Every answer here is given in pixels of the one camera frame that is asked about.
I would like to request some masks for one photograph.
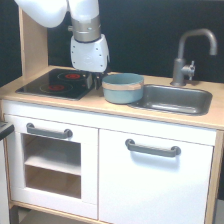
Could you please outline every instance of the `floor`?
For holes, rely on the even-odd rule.
[[[70,220],[42,212],[30,211],[26,208],[19,208],[20,224],[84,224],[79,221]],[[224,201],[218,200],[214,224],[224,223]]]

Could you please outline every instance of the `blue bowl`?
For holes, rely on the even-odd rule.
[[[144,77],[133,73],[121,73],[106,76],[103,78],[104,97],[110,103],[133,103],[143,97],[143,85],[141,88],[135,90],[130,90],[130,86],[140,83],[144,83]],[[117,87],[121,87],[123,90],[114,90],[114,88]]]

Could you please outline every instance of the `oven window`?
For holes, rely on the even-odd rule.
[[[81,198],[81,144],[23,135],[26,187]]]

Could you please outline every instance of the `drawer handle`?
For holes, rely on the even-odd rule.
[[[171,150],[167,149],[157,149],[152,147],[145,147],[141,145],[135,145],[135,142],[132,139],[127,139],[125,142],[128,150],[140,153],[146,153],[156,156],[163,156],[163,157],[175,157],[180,155],[181,149],[178,146],[173,146]]]
[[[28,123],[26,125],[27,132],[34,135],[41,135],[45,137],[52,137],[52,138],[59,138],[59,139],[66,139],[69,137],[72,137],[73,133],[71,130],[66,129],[64,132],[54,132],[54,131],[48,131],[44,129],[38,129],[35,128],[33,124]]]

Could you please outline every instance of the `white cabinet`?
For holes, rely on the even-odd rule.
[[[97,219],[98,129],[5,120],[15,126],[7,137],[12,200]]]
[[[131,152],[127,139],[143,148],[178,146],[181,153],[169,158]],[[212,146],[100,130],[99,220],[203,224],[212,153]]]
[[[7,138],[12,200],[114,224],[204,223],[216,130],[7,100],[2,108],[15,126]],[[73,135],[28,133],[30,123]],[[130,152],[127,139],[181,153]]]

